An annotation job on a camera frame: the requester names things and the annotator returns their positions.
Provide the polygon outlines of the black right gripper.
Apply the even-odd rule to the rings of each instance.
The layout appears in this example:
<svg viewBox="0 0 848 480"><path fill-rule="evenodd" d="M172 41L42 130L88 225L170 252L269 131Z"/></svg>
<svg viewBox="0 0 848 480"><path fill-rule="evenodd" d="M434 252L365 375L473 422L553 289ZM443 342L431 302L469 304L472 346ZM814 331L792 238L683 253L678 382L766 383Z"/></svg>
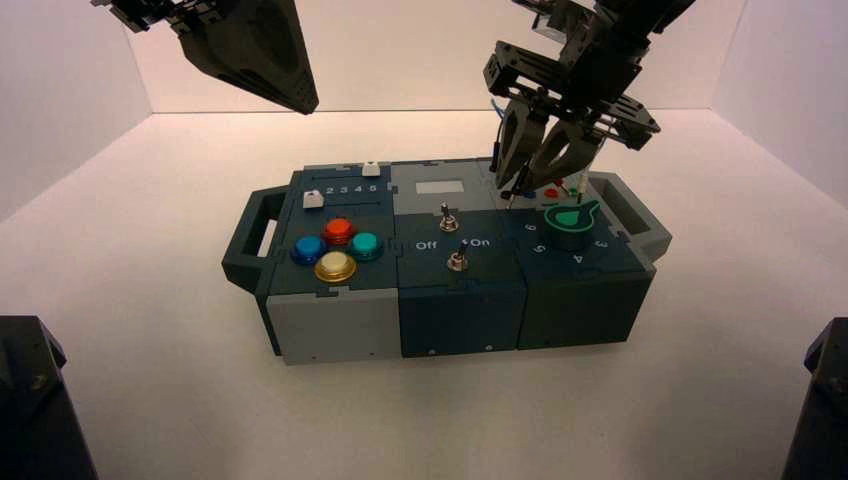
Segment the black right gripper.
<svg viewBox="0 0 848 480"><path fill-rule="evenodd" d="M558 121L544 137L546 116L528 105L587 127L606 125L603 136L633 150L660 131L625 94L642 71L648 36L660 31L658 13L538 13L533 29L563 44L557 60L498 41L483 70L491 94L522 102L504 113L498 188L529 160L527 188L541 188L588 167L601 147L600 136L574 122Z"/></svg>

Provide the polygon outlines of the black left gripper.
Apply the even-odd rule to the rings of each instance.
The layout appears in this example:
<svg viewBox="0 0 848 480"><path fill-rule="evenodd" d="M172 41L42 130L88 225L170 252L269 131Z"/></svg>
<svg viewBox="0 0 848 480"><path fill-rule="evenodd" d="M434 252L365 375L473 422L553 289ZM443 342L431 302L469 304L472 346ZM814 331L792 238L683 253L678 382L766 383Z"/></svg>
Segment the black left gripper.
<svg viewBox="0 0 848 480"><path fill-rule="evenodd" d="M92 0L133 33L181 24L184 56L201 72L295 112L319 98L292 1Z"/></svg>

